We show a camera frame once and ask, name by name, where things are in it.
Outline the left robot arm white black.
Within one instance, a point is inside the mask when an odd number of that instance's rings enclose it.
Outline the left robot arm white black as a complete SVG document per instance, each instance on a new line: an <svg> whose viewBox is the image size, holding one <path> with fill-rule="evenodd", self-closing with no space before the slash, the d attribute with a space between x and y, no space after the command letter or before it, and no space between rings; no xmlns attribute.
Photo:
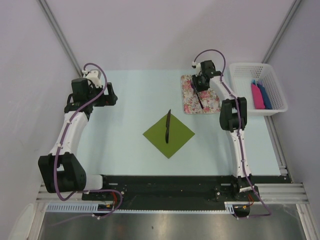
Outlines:
<svg viewBox="0 0 320 240"><path fill-rule="evenodd" d="M93 79L77 78L71 82L72 93L64 108L64 123L48 155L39 157L38 167L49 193L92 191L100 200L110 196L111 188L99 174L88 174L76 153L80 139L95 107L114 106L118 100L112 83L95 86Z"/></svg>

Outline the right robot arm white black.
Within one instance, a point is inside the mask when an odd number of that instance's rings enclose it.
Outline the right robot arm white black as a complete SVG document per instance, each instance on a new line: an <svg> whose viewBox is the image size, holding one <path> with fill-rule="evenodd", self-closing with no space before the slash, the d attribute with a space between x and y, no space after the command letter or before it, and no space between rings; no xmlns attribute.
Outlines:
<svg viewBox="0 0 320 240"><path fill-rule="evenodd" d="M216 70L211 60L201 63L192 62L195 74L191 76L191 87L198 94L213 90L219 97L219 124L228 138L233 160L233 177L248 181L251 185L251 170L245 150L245 127L247 125L247 100L237 96L227 85L222 71Z"/></svg>

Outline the green paper napkin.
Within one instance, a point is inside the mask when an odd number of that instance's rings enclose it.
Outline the green paper napkin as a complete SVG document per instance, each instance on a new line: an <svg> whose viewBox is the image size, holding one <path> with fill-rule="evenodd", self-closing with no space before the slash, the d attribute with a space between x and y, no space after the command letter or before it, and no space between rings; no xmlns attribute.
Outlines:
<svg viewBox="0 0 320 240"><path fill-rule="evenodd" d="M143 133L167 159L180 150L195 133L169 110L160 120Z"/></svg>

